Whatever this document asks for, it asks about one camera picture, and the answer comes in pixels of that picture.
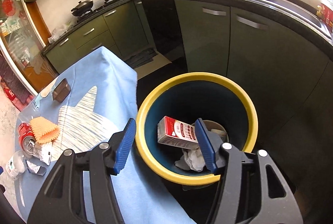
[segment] black countertop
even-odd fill
[[[122,0],[118,3],[111,5],[110,7],[106,7],[100,12],[96,13],[96,15],[92,15],[84,22],[76,25],[71,30],[69,30],[66,34],[64,34],[59,40],[55,43],[46,46],[42,50],[42,54],[46,54],[49,50],[51,50],[54,46],[60,43],[63,39],[65,39],[70,33],[74,32],[77,28],[96,18],[97,16],[112,10],[113,8],[120,6],[124,3],[127,3],[131,0]],[[310,25],[306,21],[301,18],[282,10],[281,8],[274,7],[271,4],[264,3],[258,0],[196,0],[202,2],[208,2],[213,4],[220,4],[225,6],[232,6],[235,8],[240,8],[243,10],[247,10],[258,15],[264,16],[268,19],[271,19],[275,22],[282,24],[283,26],[293,30],[298,33],[311,43],[313,43],[317,48],[319,48],[322,52],[324,52],[331,61],[333,61],[333,45],[332,40],[327,37],[321,30],[316,27]]]

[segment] cabinet handle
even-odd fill
[[[203,12],[208,13],[208,14],[213,14],[213,15],[221,15],[221,16],[227,15],[226,11],[209,10],[209,9],[205,9],[205,8],[203,8]]]
[[[112,12],[105,14],[104,17],[109,16],[109,15],[111,15],[112,13],[115,13],[116,11],[117,11],[117,10],[113,10]]]
[[[99,45],[97,45],[97,46],[91,48],[91,50],[95,50],[95,49],[97,49],[98,47],[100,47],[101,45],[102,45],[102,43],[100,43]]]
[[[94,28],[92,28],[92,29],[90,29],[88,32],[86,32],[86,33],[84,33],[83,35],[85,36],[85,35],[88,35],[90,32],[93,32],[95,29]]]
[[[239,16],[237,16],[237,21],[239,21],[243,24],[249,25],[249,26],[251,26],[253,28],[256,28],[256,29],[262,29],[262,30],[267,30],[268,29],[268,25],[255,23],[255,22],[252,22],[248,19],[245,19],[245,18],[242,18],[242,17],[239,17]]]
[[[59,46],[63,45],[65,42],[67,42],[69,40],[69,38],[67,38],[66,40],[64,40],[61,44],[59,44]]]

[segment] red soda can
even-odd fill
[[[27,154],[33,155],[36,139],[29,123],[19,125],[19,144]]]

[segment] blue tablecloth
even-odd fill
[[[72,91],[60,104],[52,101],[52,91],[64,78]],[[62,129],[61,138],[54,142],[53,158],[49,166],[37,158],[31,159],[31,162],[46,167],[47,173],[42,177],[25,172],[15,181],[18,207],[25,220],[59,153],[67,145],[75,152],[84,151],[87,146],[87,149],[91,149],[122,130],[129,118],[136,118],[136,84],[136,72],[108,49],[101,47],[60,74],[46,97],[39,94],[19,114],[15,133],[16,151],[20,150],[17,128],[23,121],[42,116],[61,125]],[[160,178],[144,164],[134,147],[125,168],[119,175],[111,176],[111,180],[126,224],[195,223],[167,191]],[[89,172],[84,172],[84,200],[87,219],[96,223]]]

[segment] red checkered cloth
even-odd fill
[[[0,84],[1,84],[3,91],[5,92],[5,94],[7,96],[7,98],[13,103],[13,105],[15,105],[15,107],[19,111],[22,111],[34,99],[34,97],[31,94],[29,94],[28,97],[26,98],[26,101],[24,103],[22,103],[16,97],[16,95],[10,90],[10,88],[7,86],[7,84],[2,79],[1,76],[0,76]]]

